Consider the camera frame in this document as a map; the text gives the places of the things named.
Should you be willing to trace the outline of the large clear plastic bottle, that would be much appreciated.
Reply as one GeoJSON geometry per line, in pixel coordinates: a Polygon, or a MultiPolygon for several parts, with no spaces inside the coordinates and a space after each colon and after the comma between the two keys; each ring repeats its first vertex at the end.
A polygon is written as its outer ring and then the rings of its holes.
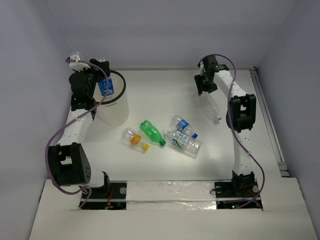
{"type": "Polygon", "coordinates": [[[199,100],[205,116],[214,124],[218,124],[222,117],[218,104],[215,102],[212,96],[208,92],[203,92],[199,96],[199,100]]]}

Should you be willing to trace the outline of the small blue label bottle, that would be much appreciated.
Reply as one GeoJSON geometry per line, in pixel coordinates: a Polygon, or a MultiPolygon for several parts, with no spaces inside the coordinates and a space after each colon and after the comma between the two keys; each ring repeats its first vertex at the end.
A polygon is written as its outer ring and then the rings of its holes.
{"type": "Polygon", "coordinates": [[[182,116],[176,115],[171,121],[171,125],[181,133],[188,135],[194,139],[198,137],[195,129],[182,116]]]}

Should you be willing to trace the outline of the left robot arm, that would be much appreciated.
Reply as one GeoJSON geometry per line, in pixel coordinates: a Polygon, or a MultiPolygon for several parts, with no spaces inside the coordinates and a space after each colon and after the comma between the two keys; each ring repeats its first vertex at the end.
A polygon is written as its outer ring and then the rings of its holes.
{"type": "Polygon", "coordinates": [[[67,194],[64,187],[78,186],[87,193],[104,198],[110,194],[109,176],[104,171],[91,168],[82,146],[87,130],[95,119],[101,102],[94,99],[96,84],[110,76],[110,63],[66,59],[73,73],[69,77],[71,87],[70,109],[66,125],[58,130],[60,139],[45,149],[45,164],[53,185],[67,194]]]}

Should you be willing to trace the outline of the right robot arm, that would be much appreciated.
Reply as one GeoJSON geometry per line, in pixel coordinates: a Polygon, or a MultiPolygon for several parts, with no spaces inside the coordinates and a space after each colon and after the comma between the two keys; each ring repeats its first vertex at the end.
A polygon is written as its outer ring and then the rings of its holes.
{"type": "Polygon", "coordinates": [[[243,198],[255,185],[252,159],[249,156],[250,135],[256,121],[257,98],[248,94],[236,82],[225,64],[219,64],[214,54],[203,57],[197,64],[200,74],[194,76],[198,94],[221,89],[227,98],[226,123],[233,139],[234,164],[232,178],[214,184],[215,196],[243,198]]]}

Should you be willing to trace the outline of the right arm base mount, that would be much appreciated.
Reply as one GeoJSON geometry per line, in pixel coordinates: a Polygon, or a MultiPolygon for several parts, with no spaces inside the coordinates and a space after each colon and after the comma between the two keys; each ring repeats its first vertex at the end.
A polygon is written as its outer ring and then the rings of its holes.
{"type": "Polygon", "coordinates": [[[217,181],[210,190],[210,194],[217,198],[218,209],[262,209],[258,192],[253,172],[238,175],[234,171],[231,180],[217,181]]]}

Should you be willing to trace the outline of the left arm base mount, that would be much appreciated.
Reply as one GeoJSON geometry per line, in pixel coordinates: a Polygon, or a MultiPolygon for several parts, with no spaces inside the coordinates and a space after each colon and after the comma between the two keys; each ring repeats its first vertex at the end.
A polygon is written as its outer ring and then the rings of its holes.
{"type": "Polygon", "coordinates": [[[127,181],[111,181],[109,190],[103,187],[92,188],[92,193],[83,192],[79,206],[83,210],[126,210],[127,181]]]}

